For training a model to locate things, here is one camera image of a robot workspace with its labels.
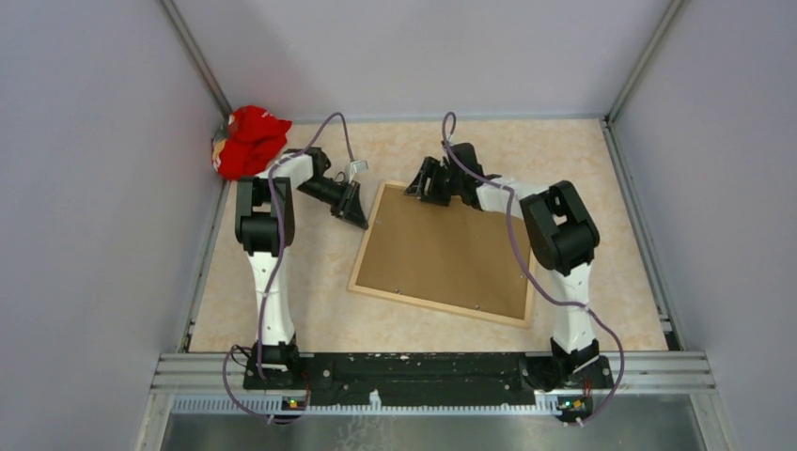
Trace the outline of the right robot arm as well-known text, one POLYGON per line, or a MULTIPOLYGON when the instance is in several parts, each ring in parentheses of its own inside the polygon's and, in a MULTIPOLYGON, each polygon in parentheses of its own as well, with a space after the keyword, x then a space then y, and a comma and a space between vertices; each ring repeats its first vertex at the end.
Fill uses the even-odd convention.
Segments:
POLYGON ((600 357, 588 305, 600 233, 581 196, 567 180, 543 187, 487 175, 470 143, 444 150, 441 159, 424 159, 405 195, 438 206, 448 206, 457 196, 475 210, 523 220, 531 252, 555 287, 554 293, 538 290, 555 308, 552 355, 530 365, 527 379, 545 391, 577 386, 600 357))

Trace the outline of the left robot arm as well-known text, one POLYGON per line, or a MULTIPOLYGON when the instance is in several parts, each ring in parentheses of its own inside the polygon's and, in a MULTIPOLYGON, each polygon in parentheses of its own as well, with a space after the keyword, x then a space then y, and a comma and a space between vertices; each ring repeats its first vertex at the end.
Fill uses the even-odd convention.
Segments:
POLYGON ((258 309, 252 365, 279 388, 295 385, 302 373, 287 294, 286 255, 295 237, 293 194, 307 194, 328 205, 334 218, 368 229, 355 180, 368 170, 367 162, 346 164, 341 180, 325 175, 330 167, 321 148, 292 149, 237 183, 234 231, 254 275, 258 309))

